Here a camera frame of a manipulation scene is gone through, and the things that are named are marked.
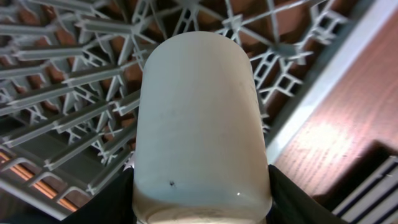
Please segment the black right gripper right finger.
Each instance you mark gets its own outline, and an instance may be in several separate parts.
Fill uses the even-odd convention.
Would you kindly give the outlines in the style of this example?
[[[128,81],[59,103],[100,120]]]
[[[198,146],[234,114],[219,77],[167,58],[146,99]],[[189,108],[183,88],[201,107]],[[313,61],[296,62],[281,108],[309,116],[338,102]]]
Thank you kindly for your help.
[[[272,207],[266,216],[269,224],[346,224],[314,201],[273,165],[268,166]]]

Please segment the white cup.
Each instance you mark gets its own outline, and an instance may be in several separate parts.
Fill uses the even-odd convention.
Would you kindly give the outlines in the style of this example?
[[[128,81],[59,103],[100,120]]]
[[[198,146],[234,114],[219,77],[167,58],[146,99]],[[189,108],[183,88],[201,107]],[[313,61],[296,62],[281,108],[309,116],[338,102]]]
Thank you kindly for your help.
[[[187,32],[144,66],[134,213],[143,223],[261,223],[272,206],[251,63],[234,41]]]

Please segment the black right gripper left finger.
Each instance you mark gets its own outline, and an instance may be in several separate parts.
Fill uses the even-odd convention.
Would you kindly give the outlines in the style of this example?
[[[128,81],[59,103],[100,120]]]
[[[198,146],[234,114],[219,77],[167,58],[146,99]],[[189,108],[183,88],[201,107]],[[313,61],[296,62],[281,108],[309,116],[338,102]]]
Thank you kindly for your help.
[[[132,188],[134,169],[127,168],[79,210],[66,224],[134,224]]]

